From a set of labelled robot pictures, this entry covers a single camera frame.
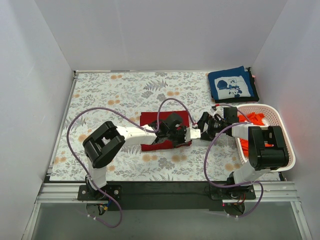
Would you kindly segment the dark red t-shirt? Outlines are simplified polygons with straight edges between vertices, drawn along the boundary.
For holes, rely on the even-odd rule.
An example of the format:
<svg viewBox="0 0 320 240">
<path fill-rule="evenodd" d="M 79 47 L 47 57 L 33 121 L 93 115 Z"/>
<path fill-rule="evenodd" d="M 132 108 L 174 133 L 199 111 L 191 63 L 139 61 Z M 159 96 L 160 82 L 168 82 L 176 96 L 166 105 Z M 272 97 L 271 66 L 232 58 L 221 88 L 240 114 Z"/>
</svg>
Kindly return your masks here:
<svg viewBox="0 0 320 240">
<path fill-rule="evenodd" d="M 164 111 L 160 112 L 159 119 L 160 121 L 166 120 L 167 117 L 172 114 L 176 113 L 180 117 L 182 117 L 182 126 L 189 127 L 189 115 L 186 110 L 182 111 Z M 157 112 L 142 112 L 140 116 L 140 126 L 151 124 L 154 121 L 157 121 Z M 173 142 L 170 140 L 166 140 L 163 143 L 155 144 L 155 145 L 141 145 L 141 151 L 142 152 L 151 152 L 151 151 L 157 151 L 157 150 L 168 150 L 168 149 L 174 149 Z"/>
</svg>

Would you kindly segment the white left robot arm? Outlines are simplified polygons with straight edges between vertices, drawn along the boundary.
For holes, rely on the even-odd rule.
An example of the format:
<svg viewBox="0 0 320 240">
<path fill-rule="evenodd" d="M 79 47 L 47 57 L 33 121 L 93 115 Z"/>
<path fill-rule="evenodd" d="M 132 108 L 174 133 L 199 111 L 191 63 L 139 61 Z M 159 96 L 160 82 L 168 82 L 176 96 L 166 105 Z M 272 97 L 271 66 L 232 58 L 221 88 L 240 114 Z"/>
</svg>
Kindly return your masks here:
<svg viewBox="0 0 320 240">
<path fill-rule="evenodd" d="M 175 112 L 164 120 L 140 127 L 116 126 L 106 121 L 82 144 L 88 160 L 87 192 L 95 200 L 106 198 L 107 166 L 123 147 L 154 146 L 169 141 L 175 148 L 190 144 L 192 137 L 199 137 L 199 133 L 183 125 L 183 118 Z"/>
</svg>

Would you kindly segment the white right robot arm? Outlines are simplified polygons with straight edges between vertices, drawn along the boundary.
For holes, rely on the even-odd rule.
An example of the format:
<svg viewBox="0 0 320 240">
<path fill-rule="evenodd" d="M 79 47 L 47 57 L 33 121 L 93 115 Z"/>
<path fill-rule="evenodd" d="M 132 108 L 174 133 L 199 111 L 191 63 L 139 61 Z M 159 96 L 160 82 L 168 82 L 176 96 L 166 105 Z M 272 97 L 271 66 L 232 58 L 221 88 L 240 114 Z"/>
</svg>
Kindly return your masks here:
<svg viewBox="0 0 320 240">
<path fill-rule="evenodd" d="M 209 141 L 211 146 L 223 134 L 248 142 L 247 162 L 232 172 L 224 185 L 208 181 L 211 186 L 226 190 L 232 199 L 248 192 L 262 175 L 289 164 L 289 151 L 282 128 L 279 125 L 255 124 L 237 107 L 228 105 L 223 109 L 223 115 L 204 112 L 197 125 L 201 139 Z"/>
</svg>

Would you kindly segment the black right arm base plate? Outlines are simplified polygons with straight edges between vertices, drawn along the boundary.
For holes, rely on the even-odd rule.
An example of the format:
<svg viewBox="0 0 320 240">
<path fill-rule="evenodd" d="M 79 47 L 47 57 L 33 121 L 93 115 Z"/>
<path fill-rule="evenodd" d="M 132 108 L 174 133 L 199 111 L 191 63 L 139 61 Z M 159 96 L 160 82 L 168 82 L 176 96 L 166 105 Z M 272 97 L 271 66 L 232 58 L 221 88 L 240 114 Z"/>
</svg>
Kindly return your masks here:
<svg viewBox="0 0 320 240">
<path fill-rule="evenodd" d="M 201 182 L 204 193 L 211 200 L 255 200 L 256 193 L 252 185 L 224 187 L 226 182 L 218 182 L 212 185 L 208 182 Z"/>
</svg>

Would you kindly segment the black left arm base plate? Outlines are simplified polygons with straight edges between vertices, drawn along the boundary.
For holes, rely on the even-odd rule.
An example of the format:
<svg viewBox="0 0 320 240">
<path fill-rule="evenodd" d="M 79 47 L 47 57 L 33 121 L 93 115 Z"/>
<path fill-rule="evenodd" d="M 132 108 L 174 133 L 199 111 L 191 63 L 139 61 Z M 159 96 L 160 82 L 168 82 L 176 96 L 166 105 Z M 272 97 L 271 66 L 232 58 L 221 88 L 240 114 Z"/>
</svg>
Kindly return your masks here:
<svg viewBox="0 0 320 240">
<path fill-rule="evenodd" d="M 120 200 L 122 196 L 122 186 L 115 184 L 107 184 L 101 188 L 103 192 L 110 195 L 115 200 Z M 109 197 L 102 194 L 100 191 L 95 190 L 91 185 L 80 185 L 78 189 L 78 201 L 106 201 Z"/>
</svg>

